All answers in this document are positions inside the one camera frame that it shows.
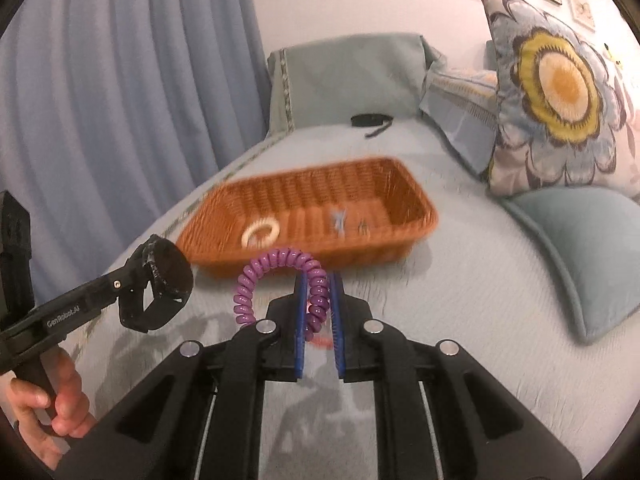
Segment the white hair tie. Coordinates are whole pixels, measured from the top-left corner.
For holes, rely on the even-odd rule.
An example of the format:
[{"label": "white hair tie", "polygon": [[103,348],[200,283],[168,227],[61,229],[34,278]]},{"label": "white hair tie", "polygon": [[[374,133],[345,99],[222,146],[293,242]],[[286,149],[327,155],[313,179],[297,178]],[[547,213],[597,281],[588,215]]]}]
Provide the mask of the white hair tie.
[{"label": "white hair tie", "polygon": [[[252,237],[255,235],[256,231],[263,227],[270,227],[271,232],[265,237],[255,240],[254,245]],[[280,223],[272,217],[260,218],[249,225],[249,227],[244,230],[244,233],[242,233],[242,247],[249,247],[249,241],[252,241],[252,247],[255,246],[257,249],[264,249],[272,246],[278,239],[278,236],[280,236]]]}]

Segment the human hand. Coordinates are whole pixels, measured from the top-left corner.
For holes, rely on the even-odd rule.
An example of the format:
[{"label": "human hand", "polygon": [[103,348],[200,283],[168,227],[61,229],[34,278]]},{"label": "human hand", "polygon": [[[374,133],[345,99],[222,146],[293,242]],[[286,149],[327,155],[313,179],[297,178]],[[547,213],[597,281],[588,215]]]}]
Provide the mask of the human hand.
[{"label": "human hand", "polygon": [[[82,392],[82,378],[74,362],[62,348],[58,350],[55,373],[59,387],[54,405],[58,416],[51,421],[51,427],[59,436],[82,438],[95,426],[96,420],[89,413],[89,399]],[[18,379],[9,383],[6,396],[20,423],[25,444],[47,467],[55,469],[62,458],[62,450],[40,427],[34,412],[50,406],[49,396],[42,388]]]}]

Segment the wicker basket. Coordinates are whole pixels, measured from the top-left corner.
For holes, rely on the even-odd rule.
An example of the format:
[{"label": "wicker basket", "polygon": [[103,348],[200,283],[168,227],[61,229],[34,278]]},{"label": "wicker basket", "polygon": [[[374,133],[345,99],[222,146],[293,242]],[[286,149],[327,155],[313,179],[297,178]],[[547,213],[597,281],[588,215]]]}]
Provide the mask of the wicker basket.
[{"label": "wicker basket", "polygon": [[[344,236],[334,227],[339,210],[346,211]],[[368,158],[221,186],[206,197],[177,244],[192,264],[232,277],[265,251],[241,245],[245,229],[264,217],[280,223],[274,247],[300,248],[326,269],[404,258],[438,224],[436,209],[398,160]]]}]

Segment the purple coiled hair tie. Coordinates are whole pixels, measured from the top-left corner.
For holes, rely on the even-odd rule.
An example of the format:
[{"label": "purple coiled hair tie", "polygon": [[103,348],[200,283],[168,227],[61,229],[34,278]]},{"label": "purple coiled hair tie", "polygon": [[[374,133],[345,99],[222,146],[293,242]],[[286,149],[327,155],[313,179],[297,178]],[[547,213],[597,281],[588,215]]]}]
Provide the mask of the purple coiled hair tie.
[{"label": "purple coiled hair tie", "polygon": [[326,321],[326,313],[330,307],[329,279],[318,260],[313,259],[311,254],[297,249],[272,249],[244,266],[242,274],[238,276],[238,288],[234,296],[234,312],[239,314],[236,323],[244,326],[256,322],[252,301],[255,285],[261,277],[276,267],[295,267],[306,272],[310,287],[310,305],[305,317],[305,340],[311,341]]}]

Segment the bedsheet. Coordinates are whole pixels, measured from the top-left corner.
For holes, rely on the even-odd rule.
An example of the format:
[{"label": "bedsheet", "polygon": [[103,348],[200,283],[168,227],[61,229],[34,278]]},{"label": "bedsheet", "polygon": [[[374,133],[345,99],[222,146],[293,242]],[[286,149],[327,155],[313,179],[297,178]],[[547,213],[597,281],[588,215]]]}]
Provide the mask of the bedsheet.
[{"label": "bedsheet", "polygon": [[[365,140],[361,129],[322,126],[269,137],[172,208],[144,233],[176,240],[199,197],[222,178],[374,155],[397,156],[438,209],[440,224],[403,262],[343,272],[348,294],[411,339],[462,344],[577,457],[586,474],[619,435],[640,398],[640,316],[591,346],[570,333],[566,302],[539,247],[486,195],[420,119],[396,121]],[[98,416],[185,339],[231,337],[233,282],[196,270],[187,306],[166,327],[140,335],[117,308],[73,333],[72,353]],[[292,278],[262,280],[257,317],[290,293]],[[372,387],[341,384],[331,351],[307,345],[297,385],[268,383],[261,479],[376,478]]]}]

